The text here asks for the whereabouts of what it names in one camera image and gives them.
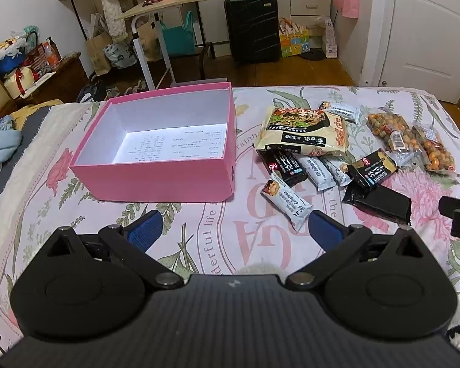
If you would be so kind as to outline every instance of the bed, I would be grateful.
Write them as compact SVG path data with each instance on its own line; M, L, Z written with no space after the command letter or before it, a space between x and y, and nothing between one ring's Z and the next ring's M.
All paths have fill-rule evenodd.
M309 236L307 226L295 232L287 218L259 193L269 175L253 141L265 108L273 104L316 108L320 101L331 100L362 105L360 123L348 125L349 151L356 158L381 146L366 127L366 116L374 108L386 105L406 121L434 125L455 157L459 177L431 177L410 167L389 178L386 185L412 199L412 226L450 277L460 301L460 240L451 238L451 220L438 212L442 195L460 197L460 131L432 95L411 89L268 87L235 89L234 99L236 191L230 200L217 204L96 200L68 164L104 102L58 105L28 119L26 126L35 121L40 126L35 124L30 143L16 152L13 165L5 165L0 174L0 353L21 338L10 308L10 290L58 226L72 226L78 233L97 232L112 223L126 226L144 212L158 209L163 235L147 253L186 278L192 273L234 274L255 264L286 275L320 256L323 251ZM361 223L377 233L397 229L389 221L341 204L344 189L318 193L307 181L295 191L315 209L346 225ZM460 325L460 302L452 325Z

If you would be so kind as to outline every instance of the open cardboard box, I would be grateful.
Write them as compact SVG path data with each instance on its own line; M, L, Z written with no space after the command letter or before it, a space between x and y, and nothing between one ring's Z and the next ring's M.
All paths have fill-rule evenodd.
M234 190L230 83L110 99L70 168L101 201L220 202Z

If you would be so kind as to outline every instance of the blue basket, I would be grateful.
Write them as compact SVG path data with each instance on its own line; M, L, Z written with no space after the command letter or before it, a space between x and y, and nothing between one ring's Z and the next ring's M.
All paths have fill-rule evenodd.
M194 46L193 13L189 11L186 16L185 26L167 28L163 22L162 32L165 46L170 57L180 57L196 53Z
M5 78L5 75L7 73L10 73L16 67L19 67L20 65L22 65L24 60L25 60L24 54L17 54L15 57L10 57L8 55L5 55L5 58L3 58L0 61L0 78L1 79Z

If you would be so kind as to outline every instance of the wooden floor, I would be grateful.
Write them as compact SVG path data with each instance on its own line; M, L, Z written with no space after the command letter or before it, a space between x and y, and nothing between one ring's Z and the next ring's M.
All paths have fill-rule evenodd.
M173 59L172 66L178 82L200 79L197 57ZM165 65L163 61L150 63L150 69L157 84L165 72ZM208 78L228 78L233 87L355 85L336 59L307 61L300 57L289 57L276 63L237 66L231 56L216 60L206 58L205 72ZM112 70L102 79L106 84L118 87L123 93L128 87L133 87L142 80L143 75L140 66L134 65L120 71ZM161 87L169 86L170 76L166 76ZM442 104L460 129L460 101L457 105L446 102Z

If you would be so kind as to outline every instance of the black suitcase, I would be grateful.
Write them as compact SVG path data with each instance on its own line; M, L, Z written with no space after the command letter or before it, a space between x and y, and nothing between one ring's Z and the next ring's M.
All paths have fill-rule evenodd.
M237 63L281 57L278 0L225 0L230 48Z

